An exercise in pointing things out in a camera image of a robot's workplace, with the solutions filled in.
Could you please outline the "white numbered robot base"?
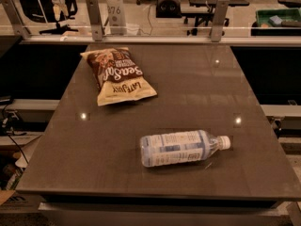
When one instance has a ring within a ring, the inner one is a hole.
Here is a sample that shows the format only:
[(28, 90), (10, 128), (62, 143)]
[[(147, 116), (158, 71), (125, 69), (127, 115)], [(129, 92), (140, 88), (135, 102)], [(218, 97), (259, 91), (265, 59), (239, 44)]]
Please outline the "white numbered robot base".
[(106, 0), (108, 20), (112, 35), (127, 33), (123, 0)]

